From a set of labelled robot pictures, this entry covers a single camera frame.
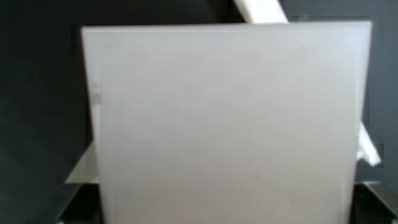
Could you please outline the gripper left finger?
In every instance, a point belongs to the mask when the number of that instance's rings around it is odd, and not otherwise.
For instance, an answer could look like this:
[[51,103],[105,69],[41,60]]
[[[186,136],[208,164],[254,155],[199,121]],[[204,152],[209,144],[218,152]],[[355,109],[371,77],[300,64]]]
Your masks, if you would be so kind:
[[65,200],[57,224],[101,224],[101,198],[96,184],[76,184]]

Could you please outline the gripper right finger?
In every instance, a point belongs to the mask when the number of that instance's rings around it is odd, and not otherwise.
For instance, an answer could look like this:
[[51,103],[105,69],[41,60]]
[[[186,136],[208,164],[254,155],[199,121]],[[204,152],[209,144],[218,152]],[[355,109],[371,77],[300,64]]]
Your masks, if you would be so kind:
[[380,182],[355,184],[352,224],[398,224],[398,193]]

